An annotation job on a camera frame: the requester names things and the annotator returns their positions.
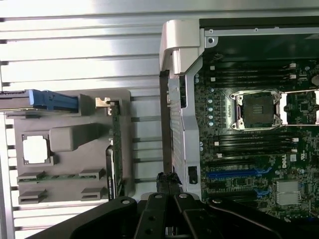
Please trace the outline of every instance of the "metal frame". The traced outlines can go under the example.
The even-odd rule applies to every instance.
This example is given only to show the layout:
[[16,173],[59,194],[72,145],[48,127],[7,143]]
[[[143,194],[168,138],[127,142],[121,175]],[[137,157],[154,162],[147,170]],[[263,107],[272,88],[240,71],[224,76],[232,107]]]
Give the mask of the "metal frame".
[[[2,91],[0,61],[0,91]],[[1,238],[14,238],[11,186],[9,176],[8,148],[6,144],[5,116],[0,114],[0,235]]]

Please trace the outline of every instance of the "capacitor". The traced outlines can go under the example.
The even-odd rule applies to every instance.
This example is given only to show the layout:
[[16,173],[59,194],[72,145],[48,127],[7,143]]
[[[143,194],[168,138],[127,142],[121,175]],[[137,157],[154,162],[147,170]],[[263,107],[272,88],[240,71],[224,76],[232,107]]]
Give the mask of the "capacitor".
[[304,174],[305,173],[305,170],[303,168],[298,168],[297,171],[300,173],[300,174]]
[[311,78],[311,83],[313,83],[315,86],[319,86],[319,75],[315,75]]

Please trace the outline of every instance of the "metal slat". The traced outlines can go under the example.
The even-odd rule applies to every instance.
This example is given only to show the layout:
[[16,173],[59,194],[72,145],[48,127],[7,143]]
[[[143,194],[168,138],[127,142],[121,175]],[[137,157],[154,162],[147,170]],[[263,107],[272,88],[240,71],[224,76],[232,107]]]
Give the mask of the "metal slat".
[[[0,2],[0,15],[3,17],[36,17],[36,16],[69,16],[69,15],[91,15],[91,14],[117,14],[117,13],[162,13],[179,11],[214,11],[225,10],[277,10],[300,8],[298,0],[289,2],[254,1],[254,0],[224,0],[210,1],[203,0],[200,3],[192,0],[169,0],[149,1],[144,0],[82,0],[43,2],[41,0],[3,0]],[[303,8],[317,8],[318,4],[313,0],[303,1]]]
[[62,37],[91,37],[91,36],[113,36],[113,35],[140,35],[159,34],[160,26],[147,27],[121,27],[121,28],[80,28],[41,31],[5,31],[0,33],[2,39],[36,39],[36,38],[62,38]]
[[1,67],[2,82],[53,81],[159,74],[159,60],[59,60],[10,62]]
[[160,116],[160,100],[133,101],[131,108],[132,117]]
[[103,88],[144,88],[158,87],[157,76],[141,77],[118,77],[105,79],[85,79],[85,80],[61,80],[61,81],[33,81],[33,82],[15,82],[9,86],[3,87],[4,91],[18,91],[24,89],[38,90],[85,90],[85,89],[103,89]]
[[135,178],[155,178],[159,172],[163,172],[163,162],[137,163],[135,166]]
[[137,138],[160,137],[160,121],[146,121],[133,123],[133,135]]
[[2,61],[158,55],[159,37],[14,41],[0,45]]

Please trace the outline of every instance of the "cpu socket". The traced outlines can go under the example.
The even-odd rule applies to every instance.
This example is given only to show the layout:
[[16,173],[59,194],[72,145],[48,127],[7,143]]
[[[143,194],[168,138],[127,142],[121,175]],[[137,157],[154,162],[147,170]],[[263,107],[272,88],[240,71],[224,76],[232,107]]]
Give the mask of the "cpu socket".
[[270,130],[282,125],[279,101],[281,93],[276,90],[238,91],[230,95],[235,101],[235,130]]

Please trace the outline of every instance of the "motherboard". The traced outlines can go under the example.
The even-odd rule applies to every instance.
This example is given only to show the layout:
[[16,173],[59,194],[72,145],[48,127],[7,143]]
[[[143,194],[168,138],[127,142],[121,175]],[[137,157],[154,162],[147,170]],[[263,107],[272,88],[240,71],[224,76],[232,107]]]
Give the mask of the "motherboard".
[[194,84],[202,199],[219,195],[286,221],[317,220],[319,61],[204,56]]

